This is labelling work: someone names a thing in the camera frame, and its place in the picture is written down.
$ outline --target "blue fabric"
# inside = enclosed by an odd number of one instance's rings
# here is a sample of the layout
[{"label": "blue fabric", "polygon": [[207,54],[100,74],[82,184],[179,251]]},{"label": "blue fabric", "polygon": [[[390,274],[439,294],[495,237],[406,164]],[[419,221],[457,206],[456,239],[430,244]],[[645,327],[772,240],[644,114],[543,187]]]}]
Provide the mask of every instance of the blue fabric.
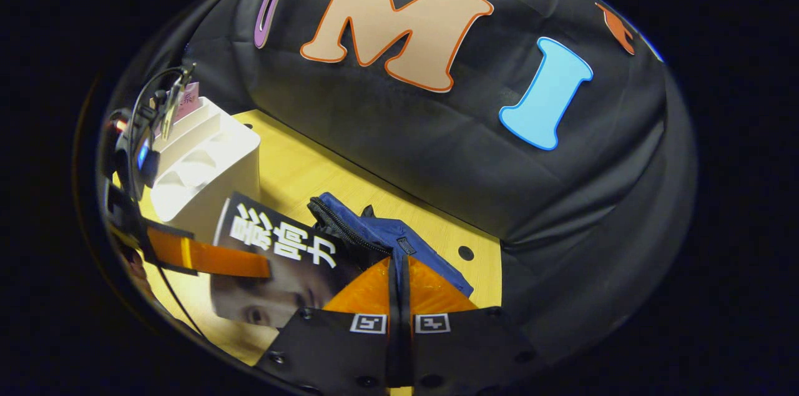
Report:
[{"label": "blue fabric", "polygon": [[471,296],[474,288],[469,285],[469,282],[460,274],[460,271],[436,253],[422,237],[402,220],[359,217],[332,194],[324,193],[319,198],[364,240],[391,249],[394,260],[401,262],[400,259],[402,259],[403,255],[412,255],[415,259],[436,271],[444,279],[447,279],[466,297]]}]

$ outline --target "black cable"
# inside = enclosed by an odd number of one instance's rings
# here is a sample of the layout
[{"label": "black cable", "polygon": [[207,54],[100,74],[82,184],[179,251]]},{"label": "black cable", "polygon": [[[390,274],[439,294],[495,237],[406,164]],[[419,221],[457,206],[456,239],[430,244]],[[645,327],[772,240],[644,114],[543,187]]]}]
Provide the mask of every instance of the black cable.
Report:
[{"label": "black cable", "polygon": [[[151,77],[147,81],[147,83],[145,83],[145,85],[142,88],[142,91],[140,91],[139,95],[136,97],[136,101],[134,102],[134,110],[131,112],[130,119],[128,120],[129,131],[128,131],[128,161],[127,161],[128,176],[127,177],[128,177],[128,188],[130,191],[129,196],[131,196],[132,200],[134,200],[134,211],[135,211],[134,215],[137,219],[137,222],[139,222],[140,226],[142,226],[143,228],[142,231],[144,232],[144,238],[142,239],[142,241],[147,242],[148,245],[149,245],[149,238],[147,237],[147,227],[142,223],[142,211],[140,211],[139,209],[139,199],[137,197],[136,179],[134,179],[134,135],[132,135],[132,132],[134,131],[134,126],[135,126],[134,121],[136,119],[136,115],[139,109],[139,103],[142,102],[142,96],[144,96],[149,86],[152,85],[152,83],[156,79],[164,77],[170,74],[171,72],[177,72],[177,74],[182,74],[182,68],[176,66],[165,69],[162,72],[158,72],[158,74],[156,74],[154,77]],[[199,333],[203,337],[203,339],[205,339],[205,341],[209,341],[208,337],[206,337],[205,334],[203,334],[202,330],[200,330],[200,327],[197,326],[197,323],[194,322],[194,319],[192,319],[191,315],[189,315],[188,310],[186,310],[186,308],[183,307],[183,304],[180,302],[180,297],[177,297],[177,294],[175,294],[175,290],[172,290],[172,285],[169,284],[169,279],[166,279],[166,274],[164,273],[163,268],[160,267],[160,260],[158,260],[157,257],[155,259],[155,265],[156,268],[158,268],[158,272],[160,273],[160,276],[164,280],[166,287],[169,289],[169,293],[172,294],[172,297],[174,297],[175,302],[177,302],[178,307],[180,307],[180,309],[183,310],[183,314],[186,315],[186,317],[189,319],[189,322],[191,322],[194,328],[197,329],[197,333]]]}]

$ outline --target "light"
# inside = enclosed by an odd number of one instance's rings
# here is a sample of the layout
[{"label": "light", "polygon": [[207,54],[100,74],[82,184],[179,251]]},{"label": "light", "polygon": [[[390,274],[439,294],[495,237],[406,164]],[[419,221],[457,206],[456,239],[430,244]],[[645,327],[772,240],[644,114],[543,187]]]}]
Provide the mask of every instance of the light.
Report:
[{"label": "light", "polygon": [[142,144],[142,148],[139,149],[139,155],[137,157],[137,163],[139,169],[142,169],[142,165],[145,162],[147,153],[149,153],[149,138],[145,138],[145,142]]}]

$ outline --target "blue bag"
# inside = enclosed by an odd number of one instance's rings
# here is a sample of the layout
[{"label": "blue bag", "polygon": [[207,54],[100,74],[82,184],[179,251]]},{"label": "blue bag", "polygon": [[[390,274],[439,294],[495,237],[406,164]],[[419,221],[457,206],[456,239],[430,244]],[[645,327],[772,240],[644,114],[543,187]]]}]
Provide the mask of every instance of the blue bag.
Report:
[{"label": "blue bag", "polygon": [[447,279],[466,297],[474,291],[460,271],[402,220],[379,219],[370,205],[358,216],[329,193],[312,197],[308,209],[316,217],[314,228],[339,237],[352,246],[349,254],[362,270],[389,255],[398,262],[403,255],[411,255]]}]

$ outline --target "letter m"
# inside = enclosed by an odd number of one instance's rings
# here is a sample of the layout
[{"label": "letter m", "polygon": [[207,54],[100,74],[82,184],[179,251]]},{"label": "letter m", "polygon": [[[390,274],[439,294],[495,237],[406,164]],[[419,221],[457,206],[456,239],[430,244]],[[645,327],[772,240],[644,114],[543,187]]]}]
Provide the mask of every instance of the letter m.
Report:
[{"label": "letter m", "polygon": [[463,37],[474,20],[493,11],[486,0],[413,0],[399,9],[393,0],[331,0],[300,54],[312,61],[342,61],[347,49],[341,36],[349,23],[358,63],[370,66],[409,34],[402,51],[386,61],[386,72],[429,91],[448,92],[450,66]]}]

